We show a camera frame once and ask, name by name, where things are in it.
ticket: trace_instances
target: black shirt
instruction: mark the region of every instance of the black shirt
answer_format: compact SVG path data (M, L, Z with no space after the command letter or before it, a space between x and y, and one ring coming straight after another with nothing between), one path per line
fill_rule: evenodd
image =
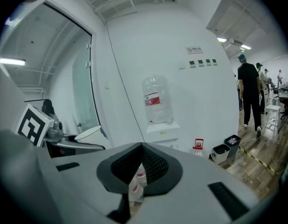
M253 64L245 63L238 68L238 80L243 82L244 96L258 95L258 76L259 74Z

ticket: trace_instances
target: trash bin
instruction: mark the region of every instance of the trash bin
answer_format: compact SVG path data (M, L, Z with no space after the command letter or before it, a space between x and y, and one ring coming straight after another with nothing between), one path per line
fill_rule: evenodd
M225 139L224 143L230 147L228 158L236 154L240 141L241 138L235 134Z
M212 149L211 158L216 164L219 164L219 163L226 161L229 155L229 152L230 152L230 147L226 144L221 144Z

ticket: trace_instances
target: fluorescent light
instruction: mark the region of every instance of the fluorescent light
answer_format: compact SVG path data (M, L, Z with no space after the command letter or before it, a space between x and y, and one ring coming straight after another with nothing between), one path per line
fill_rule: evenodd
M250 49L251 47L248 47L248 46L246 46L246 45L242 45L241 47L243 47L243 48L245 48L245 49Z
M10 65L25 65L26 61L21 59L1 58L0 63Z
M218 40L219 40L220 42L225 42L225 41L227 41L227 39L225 39L225 38L219 38L219 37L218 37Z

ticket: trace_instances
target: white stool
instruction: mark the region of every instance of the white stool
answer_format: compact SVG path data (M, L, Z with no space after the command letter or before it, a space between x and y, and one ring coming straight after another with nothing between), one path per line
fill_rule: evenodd
M275 127L278 126L280 109L281 107L278 105L268 105L265 107L264 123L266 123L266 125L270 125L269 127L266 126L266 128L270 129L271 126L274 126L274 130L275 130ZM270 118L271 112L275 113L275 116L273 116L272 118Z

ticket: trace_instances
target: yellow black tape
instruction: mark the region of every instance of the yellow black tape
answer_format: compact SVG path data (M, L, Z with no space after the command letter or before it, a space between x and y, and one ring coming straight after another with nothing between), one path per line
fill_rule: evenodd
M250 153L248 153L246 150L244 150L242 147L239 146L239 148L241 149L241 151L243 151L244 153L246 153L248 156L254 158L256 161L258 161L259 163L262 163L262 165L266 168L269 168L271 171L273 171L276 174L280 174L281 172L276 172L272 167L268 166L265 162L262 162L261 160L257 159L256 157L252 156Z

